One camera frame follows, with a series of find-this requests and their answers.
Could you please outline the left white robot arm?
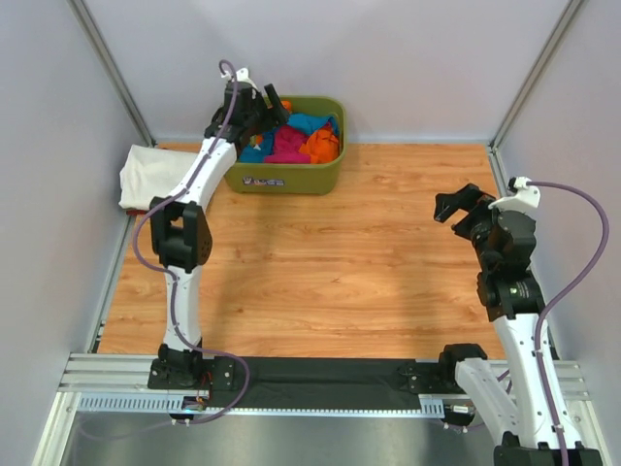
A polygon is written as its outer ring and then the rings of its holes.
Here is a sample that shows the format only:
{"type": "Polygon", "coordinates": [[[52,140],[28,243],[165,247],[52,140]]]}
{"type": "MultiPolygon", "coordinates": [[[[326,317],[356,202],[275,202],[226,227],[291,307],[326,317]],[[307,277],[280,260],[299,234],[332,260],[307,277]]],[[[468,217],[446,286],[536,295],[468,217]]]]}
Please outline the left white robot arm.
{"type": "Polygon", "coordinates": [[[250,83],[228,83],[190,169],[170,194],[151,200],[151,246],[165,275],[168,303],[164,341],[151,363],[148,387],[193,389],[206,379],[199,323],[202,268],[212,252],[206,208],[250,139],[288,118],[272,84],[257,90],[250,83]]]}

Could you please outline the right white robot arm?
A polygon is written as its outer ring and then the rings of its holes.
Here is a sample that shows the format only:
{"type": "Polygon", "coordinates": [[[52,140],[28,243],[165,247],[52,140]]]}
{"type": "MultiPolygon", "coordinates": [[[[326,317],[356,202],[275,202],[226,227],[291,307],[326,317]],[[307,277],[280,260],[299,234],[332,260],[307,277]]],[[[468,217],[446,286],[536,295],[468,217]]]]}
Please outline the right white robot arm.
{"type": "Polygon", "coordinates": [[[469,241],[480,272],[477,294],[499,336],[507,358],[508,383],[493,372],[475,344],[445,346],[437,368],[446,390],[463,390],[492,436],[497,465],[601,465],[597,449],[584,444],[561,390],[547,335],[551,310],[574,290],[600,260],[609,238],[602,205],[586,192],[562,183],[510,180],[501,198],[469,183],[435,197],[434,219],[444,223],[458,211],[465,216],[453,233],[469,241]],[[531,270],[536,222],[529,211],[541,192],[554,188],[578,195],[600,217],[602,236],[581,272],[551,301],[545,301],[531,270]]]}

